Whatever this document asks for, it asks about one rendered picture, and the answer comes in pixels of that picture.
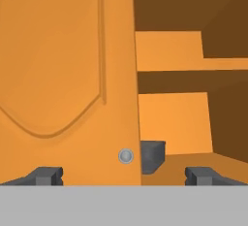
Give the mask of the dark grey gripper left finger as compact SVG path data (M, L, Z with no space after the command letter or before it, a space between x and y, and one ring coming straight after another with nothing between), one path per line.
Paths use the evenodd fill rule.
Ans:
M38 167L26 177L4 182L4 185L62 185L62 167Z

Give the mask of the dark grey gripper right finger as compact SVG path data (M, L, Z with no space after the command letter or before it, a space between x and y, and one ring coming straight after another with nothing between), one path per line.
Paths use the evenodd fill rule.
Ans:
M186 167L186 185L244 185L244 182L222 177L209 167Z

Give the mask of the dark grey tupperware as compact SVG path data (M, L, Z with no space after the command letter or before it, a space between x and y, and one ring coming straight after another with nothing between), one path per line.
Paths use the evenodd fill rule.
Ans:
M164 141L141 141L141 170L144 175L154 174L165 162Z

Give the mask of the orange open cabinet with shelves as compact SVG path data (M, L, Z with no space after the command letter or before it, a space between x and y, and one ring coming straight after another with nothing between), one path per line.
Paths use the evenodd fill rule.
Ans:
M140 134L166 144L145 185L188 166L248 182L248 0L134 0Z

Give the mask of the orange cabinet door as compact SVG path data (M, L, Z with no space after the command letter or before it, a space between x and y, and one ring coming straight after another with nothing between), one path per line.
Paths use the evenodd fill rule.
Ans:
M0 0L0 183L139 185L139 129L133 0Z

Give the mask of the round grey door knob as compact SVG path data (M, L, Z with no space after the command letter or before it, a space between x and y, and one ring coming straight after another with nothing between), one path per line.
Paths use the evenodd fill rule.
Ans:
M130 164L134 160L134 153L129 148L122 148L118 152L118 160L122 164Z

